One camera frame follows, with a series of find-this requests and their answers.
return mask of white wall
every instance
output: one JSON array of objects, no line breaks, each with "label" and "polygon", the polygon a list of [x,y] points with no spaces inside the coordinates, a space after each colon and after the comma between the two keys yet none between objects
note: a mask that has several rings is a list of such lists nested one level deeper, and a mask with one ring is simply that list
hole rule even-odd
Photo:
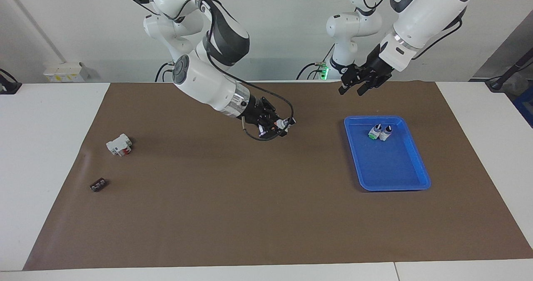
[{"label": "white wall", "polygon": [[[67,61],[81,61],[96,81],[151,81],[159,65],[169,59],[168,51],[146,36],[142,21],[146,12],[130,0],[20,0]],[[232,69],[248,80],[290,80],[299,69],[322,60],[332,44],[325,31],[330,15],[353,10],[348,0],[221,0],[249,31],[251,52]],[[468,80],[533,9],[533,0],[472,0],[457,34],[432,51],[395,80]],[[380,8],[383,32],[359,40],[362,63],[396,19],[388,3]],[[13,40],[16,30],[5,31],[6,54],[23,50],[19,58],[32,59],[36,66],[47,59],[33,55],[36,48]],[[7,63],[25,81],[41,81],[38,71],[24,72],[27,66]]]},{"label": "white wall", "polygon": [[[533,48],[533,12],[529,13],[526,19],[516,27],[509,38],[479,69],[476,77],[502,75],[531,48]],[[533,79],[533,65],[520,74],[525,78]]]},{"label": "white wall", "polygon": [[46,60],[61,61],[17,1],[0,0],[0,68],[21,82],[45,82],[42,72]]}]

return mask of green light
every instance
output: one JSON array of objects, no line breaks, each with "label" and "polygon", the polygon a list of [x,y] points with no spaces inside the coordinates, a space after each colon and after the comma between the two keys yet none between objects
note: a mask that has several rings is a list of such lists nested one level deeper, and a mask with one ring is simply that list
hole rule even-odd
[{"label": "green light", "polygon": [[322,80],[327,80],[328,79],[328,73],[329,73],[329,68],[328,67],[324,68],[324,70],[322,70],[322,74],[320,74],[320,78]]}]

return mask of electrical connector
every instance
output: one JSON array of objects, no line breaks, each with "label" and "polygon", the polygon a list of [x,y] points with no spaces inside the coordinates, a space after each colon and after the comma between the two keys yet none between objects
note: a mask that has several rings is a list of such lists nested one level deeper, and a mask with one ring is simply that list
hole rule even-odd
[{"label": "electrical connector", "polygon": [[379,140],[386,141],[392,134],[392,126],[387,126],[385,130],[379,133]]},{"label": "electrical connector", "polygon": [[320,79],[327,80],[328,79],[328,74],[329,74],[329,67],[324,63],[323,65],[320,65],[318,70],[321,71],[320,72]]},{"label": "electrical connector", "polygon": [[109,152],[113,155],[118,155],[120,157],[128,155],[131,153],[133,145],[132,141],[124,133],[120,135],[114,141],[110,141],[105,144]]},{"label": "electrical connector", "polygon": [[80,62],[66,62],[54,65],[44,71],[49,82],[87,82],[89,73]]},{"label": "electrical connector", "polygon": [[368,137],[373,139],[373,140],[377,140],[379,135],[381,134],[381,131],[383,130],[383,128],[381,127],[381,124],[378,124],[376,126],[374,126],[370,132],[368,132]]},{"label": "electrical connector", "polygon": [[91,190],[93,192],[99,192],[100,190],[105,188],[107,186],[107,184],[108,184],[108,182],[104,178],[100,178],[100,179],[97,180],[97,182],[91,184],[91,186],[89,186],[89,188],[91,188]]}]

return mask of black terminal block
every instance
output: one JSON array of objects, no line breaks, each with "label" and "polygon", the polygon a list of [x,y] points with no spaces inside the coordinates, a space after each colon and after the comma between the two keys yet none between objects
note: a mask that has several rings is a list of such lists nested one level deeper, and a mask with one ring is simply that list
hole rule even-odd
[{"label": "black terminal block", "polygon": [[97,182],[93,183],[90,188],[93,192],[99,192],[107,186],[108,182],[104,178],[98,179]]}]

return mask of black stand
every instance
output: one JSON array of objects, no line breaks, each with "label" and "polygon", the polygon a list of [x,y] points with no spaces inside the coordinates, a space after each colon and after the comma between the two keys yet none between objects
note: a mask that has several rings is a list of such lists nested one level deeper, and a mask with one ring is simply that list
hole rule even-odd
[{"label": "black stand", "polygon": [[5,87],[5,91],[2,90],[0,87],[0,95],[15,95],[17,91],[19,91],[20,87],[22,86],[22,83],[19,82],[9,82],[7,81],[4,76],[0,75],[0,84],[2,84],[3,87]]},{"label": "black stand", "polygon": [[514,75],[516,72],[518,72],[518,70],[520,70],[521,68],[524,67],[524,65],[527,63],[527,61],[529,61],[530,59],[533,58],[533,48],[531,48],[531,50],[528,51],[528,53],[526,53],[519,61],[517,61],[512,67],[510,67],[510,69],[507,70],[507,72],[505,72],[505,74],[503,74],[498,80],[494,81],[494,82],[488,82],[487,83],[487,86],[489,87],[489,89],[491,90],[491,92],[493,93],[496,93],[498,92],[499,90],[501,90],[501,86],[503,86],[503,84],[509,80],[509,78]]}]

